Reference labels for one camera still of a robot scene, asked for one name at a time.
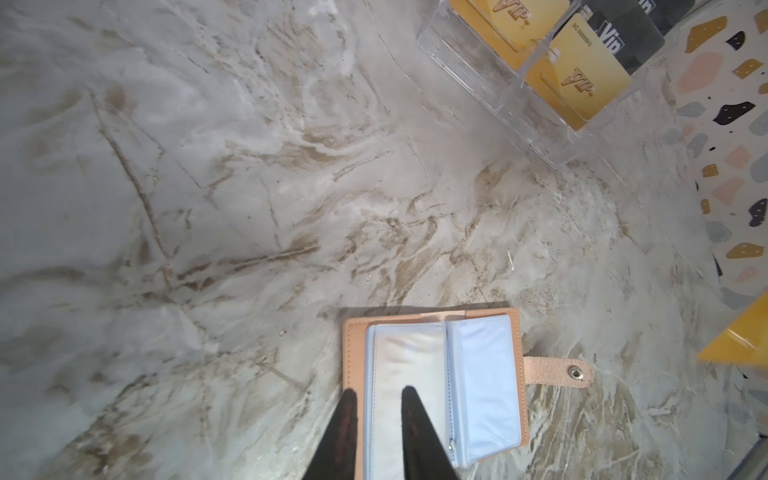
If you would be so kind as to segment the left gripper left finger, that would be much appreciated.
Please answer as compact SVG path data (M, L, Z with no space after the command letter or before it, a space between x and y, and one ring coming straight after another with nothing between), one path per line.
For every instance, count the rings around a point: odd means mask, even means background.
M357 394L345 389L302 479L354 479L357 437Z

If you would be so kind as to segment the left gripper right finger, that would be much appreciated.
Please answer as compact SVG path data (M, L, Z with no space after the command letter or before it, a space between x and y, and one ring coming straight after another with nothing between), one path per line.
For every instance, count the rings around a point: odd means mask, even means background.
M401 421L404 478L458 480L418 392L412 386L406 386L402 391Z

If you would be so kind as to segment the tan leather card holder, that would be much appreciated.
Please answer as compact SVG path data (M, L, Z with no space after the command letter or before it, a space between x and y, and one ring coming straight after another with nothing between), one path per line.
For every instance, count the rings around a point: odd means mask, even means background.
M448 460L466 468L530 441L526 388L587 388L592 366L527 356L518 309L347 319L342 385L357 395L357 479L403 476L401 392L415 388Z

